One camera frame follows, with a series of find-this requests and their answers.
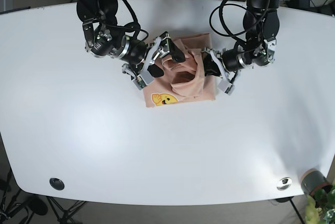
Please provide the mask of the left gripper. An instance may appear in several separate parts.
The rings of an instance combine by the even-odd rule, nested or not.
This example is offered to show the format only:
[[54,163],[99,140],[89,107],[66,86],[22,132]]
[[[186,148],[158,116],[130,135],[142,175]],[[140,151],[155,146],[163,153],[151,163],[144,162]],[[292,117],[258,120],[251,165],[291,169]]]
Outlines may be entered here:
[[254,49],[245,50],[238,43],[234,48],[217,51],[210,48],[201,50],[205,76],[215,76],[217,92],[230,96],[236,88],[241,70],[253,65],[266,66],[274,62],[277,41],[275,38],[264,39]]

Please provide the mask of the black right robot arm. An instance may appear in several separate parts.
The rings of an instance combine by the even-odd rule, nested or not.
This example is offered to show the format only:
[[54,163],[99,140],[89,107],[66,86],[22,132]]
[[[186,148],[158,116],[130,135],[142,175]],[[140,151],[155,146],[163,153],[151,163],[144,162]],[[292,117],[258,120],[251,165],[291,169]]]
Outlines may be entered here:
[[139,33],[136,13],[127,0],[77,0],[76,12],[82,22],[85,50],[96,58],[110,56],[124,62],[122,72],[130,76],[138,89],[164,75],[157,59],[168,55],[173,62],[185,62],[185,54],[172,41],[168,32],[146,44]]

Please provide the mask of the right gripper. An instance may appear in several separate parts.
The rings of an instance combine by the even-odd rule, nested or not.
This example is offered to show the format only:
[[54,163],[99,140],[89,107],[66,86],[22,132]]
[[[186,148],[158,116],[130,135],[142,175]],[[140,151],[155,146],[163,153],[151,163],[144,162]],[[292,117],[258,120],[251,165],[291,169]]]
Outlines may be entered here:
[[185,54],[173,42],[170,34],[165,31],[157,37],[158,48],[154,50],[152,60],[145,61],[147,45],[131,36],[113,37],[113,59],[126,62],[122,66],[123,74],[128,74],[138,90],[150,85],[155,78],[162,77],[164,71],[154,62],[170,55],[173,62],[185,62]]

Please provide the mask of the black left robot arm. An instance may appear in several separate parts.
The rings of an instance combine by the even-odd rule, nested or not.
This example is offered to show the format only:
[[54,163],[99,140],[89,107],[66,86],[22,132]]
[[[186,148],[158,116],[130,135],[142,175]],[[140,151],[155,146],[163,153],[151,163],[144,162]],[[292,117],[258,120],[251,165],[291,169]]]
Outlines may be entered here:
[[246,0],[243,30],[233,33],[224,21],[224,8],[230,6],[226,0],[213,11],[218,13],[224,33],[215,33],[231,38],[235,44],[230,50],[204,48],[203,63],[206,76],[221,80],[218,88],[230,95],[240,71],[253,65],[267,66],[274,62],[276,36],[280,28],[277,14],[280,0]]

